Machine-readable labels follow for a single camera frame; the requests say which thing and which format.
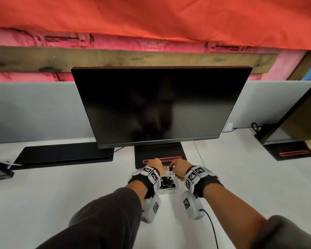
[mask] red cloth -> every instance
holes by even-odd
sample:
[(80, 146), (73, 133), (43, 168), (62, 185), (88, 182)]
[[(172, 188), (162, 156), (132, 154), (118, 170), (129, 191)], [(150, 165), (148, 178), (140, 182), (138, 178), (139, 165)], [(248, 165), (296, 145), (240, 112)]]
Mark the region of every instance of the red cloth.
[(311, 50), (311, 0), (0, 0), (0, 27)]

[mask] wristband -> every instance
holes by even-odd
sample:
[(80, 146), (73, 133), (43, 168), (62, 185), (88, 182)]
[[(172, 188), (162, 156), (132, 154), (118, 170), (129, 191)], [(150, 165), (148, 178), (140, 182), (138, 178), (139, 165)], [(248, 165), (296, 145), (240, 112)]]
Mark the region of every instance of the wristband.
[(203, 197), (203, 189), (208, 184), (220, 184), (216, 174), (212, 173), (206, 167), (193, 166), (188, 169), (184, 177), (184, 185), (188, 190), (198, 197)]
[(153, 197), (154, 194), (157, 194), (161, 186), (160, 172), (158, 169), (149, 166), (145, 166), (134, 172), (128, 183), (134, 180), (141, 181), (146, 188), (148, 188), (148, 192), (144, 199)]

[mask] dark gray sleeve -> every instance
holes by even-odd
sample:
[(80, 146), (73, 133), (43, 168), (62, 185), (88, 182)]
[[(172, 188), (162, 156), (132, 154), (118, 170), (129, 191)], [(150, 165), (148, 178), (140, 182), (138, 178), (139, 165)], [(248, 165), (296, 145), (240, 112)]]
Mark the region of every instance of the dark gray sleeve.
[(311, 249), (311, 235), (289, 219), (272, 216), (252, 249)]
[(133, 247), (141, 221), (142, 206), (137, 194), (119, 188), (79, 210), (69, 227), (37, 249), (124, 248)]

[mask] desk surface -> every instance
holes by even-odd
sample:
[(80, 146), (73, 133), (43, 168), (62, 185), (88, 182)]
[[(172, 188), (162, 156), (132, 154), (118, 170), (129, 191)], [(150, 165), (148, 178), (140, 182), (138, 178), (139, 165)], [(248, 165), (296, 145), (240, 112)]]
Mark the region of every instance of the desk surface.
[[(0, 160), (14, 161), (23, 147), (69, 142), (0, 144)], [(183, 142), (187, 159), (202, 160), (226, 188), (266, 218), (280, 214), (311, 234), (311, 158), (276, 161), (249, 129), (222, 133), (219, 139)], [(134, 171), (134, 148), (114, 154), (113, 162), (15, 171), (0, 181), (0, 249), (35, 248), (66, 228), (72, 215), (89, 201), (125, 186)], [(113, 180), (109, 175), (116, 173)], [(189, 220), (178, 193), (162, 195), (152, 224), (141, 222), (134, 248), (215, 248), (210, 221)], [(219, 248), (234, 248), (205, 200)]]

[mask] wooden beam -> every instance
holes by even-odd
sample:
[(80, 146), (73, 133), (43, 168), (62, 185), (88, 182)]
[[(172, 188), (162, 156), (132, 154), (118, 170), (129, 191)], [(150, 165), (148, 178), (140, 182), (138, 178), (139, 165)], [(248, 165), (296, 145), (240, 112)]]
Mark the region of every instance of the wooden beam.
[(70, 72), (93, 66), (251, 66), (267, 73), (277, 54), (177, 53), (0, 46), (0, 72)]
[(301, 80), (311, 69), (311, 51), (307, 52), (287, 80)]

